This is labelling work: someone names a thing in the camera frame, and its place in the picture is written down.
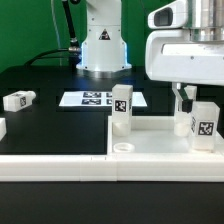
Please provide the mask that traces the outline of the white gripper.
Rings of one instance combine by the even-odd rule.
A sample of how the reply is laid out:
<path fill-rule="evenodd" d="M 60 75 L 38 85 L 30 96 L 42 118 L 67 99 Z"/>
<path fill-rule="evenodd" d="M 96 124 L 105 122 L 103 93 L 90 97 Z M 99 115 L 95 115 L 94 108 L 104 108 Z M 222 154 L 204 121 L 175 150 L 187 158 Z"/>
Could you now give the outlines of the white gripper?
<path fill-rule="evenodd" d="M 182 29 L 154 31 L 146 42 L 145 69 L 151 80 L 174 82 L 178 110 L 190 113 L 193 100 L 180 83 L 224 86 L 224 41 L 192 42 Z"/>

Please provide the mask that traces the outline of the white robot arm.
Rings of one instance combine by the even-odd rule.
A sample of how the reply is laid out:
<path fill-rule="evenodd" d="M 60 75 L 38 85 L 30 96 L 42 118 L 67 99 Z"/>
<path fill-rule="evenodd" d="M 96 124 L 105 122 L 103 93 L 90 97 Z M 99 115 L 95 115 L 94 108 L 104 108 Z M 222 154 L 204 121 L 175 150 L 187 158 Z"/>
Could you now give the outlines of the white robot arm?
<path fill-rule="evenodd" d="M 145 71 L 173 84 L 224 86 L 224 0 L 174 0 L 148 15 Z M 77 69 L 95 78 L 129 70 L 121 0 L 87 0 L 87 37 Z"/>

